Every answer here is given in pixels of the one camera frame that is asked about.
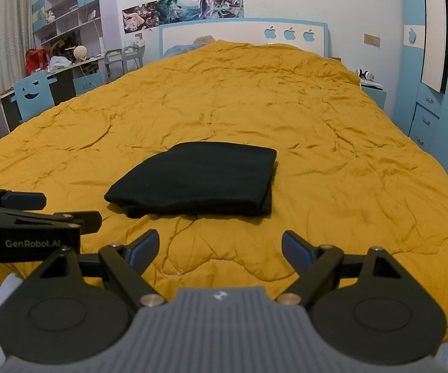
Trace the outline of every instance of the red backpack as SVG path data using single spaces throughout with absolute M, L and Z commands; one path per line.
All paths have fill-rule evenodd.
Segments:
M 44 70 L 53 57 L 49 49 L 29 49 L 25 54 L 25 74 L 30 76 L 37 69 Z

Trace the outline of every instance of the black folded cloth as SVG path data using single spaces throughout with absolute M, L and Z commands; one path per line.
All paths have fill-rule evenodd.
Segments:
M 276 152 L 221 142 L 175 145 L 111 185 L 105 200 L 146 214 L 269 215 Z

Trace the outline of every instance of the blue wardrobe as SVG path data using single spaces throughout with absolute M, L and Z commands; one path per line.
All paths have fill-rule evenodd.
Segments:
M 448 174 L 448 0 L 404 0 L 404 24 L 393 121 Z

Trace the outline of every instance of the metal bolt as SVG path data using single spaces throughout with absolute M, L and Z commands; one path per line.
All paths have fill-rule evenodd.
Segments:
M 140 302 L 145 307 L 157 307 L 165 303 L 165 300 L 160 294 L 152 293 L 142 296 Z
M 284 306 L 295 306 L 300 304 L 302 298 L 296 293 L 283 293 L 278 296 L 276 301 Z

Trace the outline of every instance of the apple-shaped cutout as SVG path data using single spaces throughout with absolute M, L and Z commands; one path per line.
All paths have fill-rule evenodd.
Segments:
M 275 39 L 275 29 L 274 27 L 270 27 L 270 29 L 266 29 L 264 31 L 264 35 L 267 39 Z
M 409 43 L 414 44 L 416 39 L 417 39 L 417 34 L 414 31 L 414 29 L 411 28 L 409 31 Z
M 310 29 L 308 32 L 304 32 L 303 33 L 303 38 L 305 39 L 305 42 L 313 42 L 313 41 L 315 41 L 314 32 L 312 32 L 312 29 Z
M 290 28 L 289 31 L 284 31 L 284 38 L 287 41 L 294 41 L 297 37 L 294 35 L 293 28 Z

